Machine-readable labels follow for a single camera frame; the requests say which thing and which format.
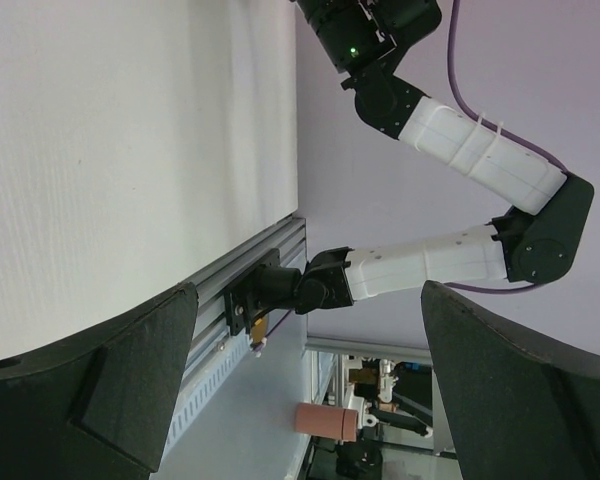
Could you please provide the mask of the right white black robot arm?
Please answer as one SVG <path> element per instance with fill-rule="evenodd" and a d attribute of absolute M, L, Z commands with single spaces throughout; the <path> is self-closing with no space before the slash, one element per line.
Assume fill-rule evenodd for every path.
<path fill-rule="evenodd" d="M 307 219 L 310 255 L 324 249 L 384 246 L 455 232 L 487 222 L 508 205 L 474 182 L 414 149 L 372 131 L 354 113 L 352 94 L 339 86 L 315 34 L 296 9 L 299 214 Z M 444 32 L 409 54 L 402 75 L 447 102 Z M 500 315 L 529 324 L 571 318 L 577 298 L 566 280 L 529 293 L 482 295 L 458 291 Z M 312 322 L 364 323 L 373 315 L 420 316 L 420 288 L 384 294 L 354 307 L 317 311 Z"/>

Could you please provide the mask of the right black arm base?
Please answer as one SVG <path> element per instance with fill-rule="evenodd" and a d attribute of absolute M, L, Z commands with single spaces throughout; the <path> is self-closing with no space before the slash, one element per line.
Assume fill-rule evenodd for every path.
<path fill-rule="evenodd" d="M 280 250 L 267 250 L 243 269 L 223 291 L 225 319 L 232 336 L 249 334 L 273 310 L 293 310 L 302 273 L 281 265 Z"/>

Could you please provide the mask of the pink foam roller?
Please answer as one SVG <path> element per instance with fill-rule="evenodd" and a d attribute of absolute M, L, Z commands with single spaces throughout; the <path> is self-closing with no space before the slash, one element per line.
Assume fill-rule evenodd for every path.
<path fill-rule="evenodd" d="M 314 437 L 355 442 L 358 412 L 329 405 L 300 403 L 295 411 L 294 429 Z"/>

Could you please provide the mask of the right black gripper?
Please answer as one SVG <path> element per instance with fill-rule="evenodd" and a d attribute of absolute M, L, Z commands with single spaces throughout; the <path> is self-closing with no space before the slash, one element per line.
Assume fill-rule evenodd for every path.
<path fill-rule="evenodd" d="M 394 69 L 441 23 L 435 1 L 298 1 L 331 64 L 350 75 L 374 61 Z"/>

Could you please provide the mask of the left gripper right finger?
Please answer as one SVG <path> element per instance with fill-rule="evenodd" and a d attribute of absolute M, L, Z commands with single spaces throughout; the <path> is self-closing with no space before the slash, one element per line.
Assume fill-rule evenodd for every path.
<path fill-rule="evenodd" d="M 428 281 L 421 311 L 466 479 L 600 479 L 600 355 Z"/>

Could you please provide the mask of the background robot equipment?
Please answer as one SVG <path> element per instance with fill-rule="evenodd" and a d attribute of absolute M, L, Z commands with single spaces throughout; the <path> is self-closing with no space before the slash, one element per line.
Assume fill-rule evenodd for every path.
<path fill-rule="evenodd" d="M 428 357 L 342 355 L 338 406 L 359 413 L 356 439 L 334 443 L 338 479 L 460 479 L 436 375 Z"/>

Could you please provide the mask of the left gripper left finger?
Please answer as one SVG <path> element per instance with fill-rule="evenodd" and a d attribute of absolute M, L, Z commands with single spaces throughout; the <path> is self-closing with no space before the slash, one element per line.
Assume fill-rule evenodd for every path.
<path fill-rule="evenodd" d="M 198 313 L 182 283 L 0 360 L 0 479 L 147 479 L 158 471 Z"/>

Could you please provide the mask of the aluminium mounting rail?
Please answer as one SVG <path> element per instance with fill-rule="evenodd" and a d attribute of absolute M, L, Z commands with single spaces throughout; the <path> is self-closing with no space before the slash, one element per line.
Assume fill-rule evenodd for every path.
<path fill-rule="evenodd" d="M 184 378 L 229 342 L 251 337 L 256 319 L 282 306 L 306 262 L 306 222 L 287 217 L 183 280 L 195 287 L 198 310 Z"/>

